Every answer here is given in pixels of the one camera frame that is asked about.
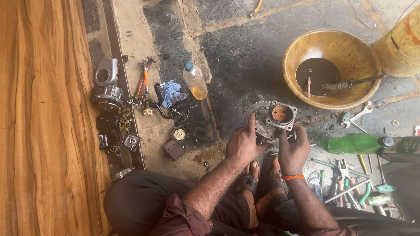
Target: wrench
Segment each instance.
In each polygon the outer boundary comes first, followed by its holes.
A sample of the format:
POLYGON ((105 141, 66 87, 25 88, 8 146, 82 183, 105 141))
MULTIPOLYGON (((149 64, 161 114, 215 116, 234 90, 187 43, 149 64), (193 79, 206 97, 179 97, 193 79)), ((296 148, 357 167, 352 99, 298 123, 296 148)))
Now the wrench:
POLYGON ((350 127, 350 124, 357 120, 358 118, 360 118, 362 115, 366 114, 366 113, 371 113, 373 111, 373 109, 369 109, 369 107, 372 105, 372 102, 367 102, 367 105, 365 106, 365 108, 363 109, 363 111, 361 111, 359 114, 353 116, 350 120, 346 121, 346 122, 342 122, 341 125, 345 124, 346 127, 348 128, 350 127))

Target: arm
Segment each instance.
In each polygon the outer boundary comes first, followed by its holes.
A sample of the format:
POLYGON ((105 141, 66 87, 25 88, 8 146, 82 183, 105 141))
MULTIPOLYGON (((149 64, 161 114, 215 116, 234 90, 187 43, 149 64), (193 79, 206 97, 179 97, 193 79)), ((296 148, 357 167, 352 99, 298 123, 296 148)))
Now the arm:
POLYGON ((272 144, 257 146, 255 135, 255 113, 248 118, 248 126, 234 133, 226 147, 226 157, 210 174, 195 185, 182 201, 200 212, 207 220, 240 172, 259 154, 272 144))
MULTIPOLYGON (((297 132, 296 142, 289 143, 285 130, 279 136, 280 152, 278 161, 282 174, 285 176, 302 174, 302 166, 311 151, 306 129, 295 124, 292 131, 297 132)), ((286 183, 293 193, 306 233, 326 228, 340 228, 315 194, 313 194, 304 179, 295 178, 287 180, 286 183)))

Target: orange thread bracelet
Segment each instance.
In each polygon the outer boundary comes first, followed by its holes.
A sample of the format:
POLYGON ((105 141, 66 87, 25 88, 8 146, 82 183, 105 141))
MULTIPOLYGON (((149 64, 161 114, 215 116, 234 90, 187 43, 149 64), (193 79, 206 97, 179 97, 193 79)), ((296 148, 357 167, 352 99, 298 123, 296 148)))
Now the orange thread bracelet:
POLYGON ((304 176, 303 176, 303 174, 296 175, 296 176, 280 176, 279 174, 277 174, 277 178, 282 178, 284 180, 290 180, 290 179, 294 179, 294 178, 304 178, 304 176))

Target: dirty oil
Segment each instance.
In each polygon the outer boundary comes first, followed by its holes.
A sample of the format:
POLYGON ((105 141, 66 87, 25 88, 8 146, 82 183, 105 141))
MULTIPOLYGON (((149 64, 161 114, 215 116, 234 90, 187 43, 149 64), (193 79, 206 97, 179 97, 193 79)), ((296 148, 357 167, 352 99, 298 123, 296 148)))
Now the dirty oil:
POLYGON ((304 91, 308 91, 308 77, 311 78, 311 95, 324 96, 322 86, 324 84, 336 84, 340 82, 340 72, 336 65, 324 58, 310 58, 296 69, 296 82, 304 91))

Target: sandal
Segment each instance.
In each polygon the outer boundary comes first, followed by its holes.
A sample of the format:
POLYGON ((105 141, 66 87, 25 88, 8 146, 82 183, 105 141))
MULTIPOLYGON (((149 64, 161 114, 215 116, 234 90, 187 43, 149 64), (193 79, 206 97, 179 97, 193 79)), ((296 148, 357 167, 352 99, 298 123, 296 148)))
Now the sandal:
MULTIPOLYGON (((253 160, 253 162, 254 161, 257 163, 257 165, 259 167, 260 164, 258 163, 258 161, 257 160, 253 160)), ((259 168, 258 168, 258 179, 260 179, 260 169, 259 168)), ((250 190, 251 193, 255 197, 255 192, 257 191, 257 180, 254 178, 254 176, 252 176, 251 170, 249 171, 248 174, 240 177, 239 179, 237 179, 235 181, 235 183, 233 184, 233 186, 231 188, 231 193, 233 195, 236 195, 236 194, 242 192, 245 189, 250 190)))
MULTIPOLYGON (((269 171, 273 169, 273 160, 271 160, 269 165, 269 171)), ((271 191, 274 187, 280 186, 284 189, 286 192, 286 195, 289 193, 289 187, 286 184, 286 181, 282 178, 279 178, 281 176, 281 167, 280 170, 275 172, 272 176, 270 176, 268 182, 266 182, 264 185, 264 193, 263 196, 267 195, 269 191, 271 191)))

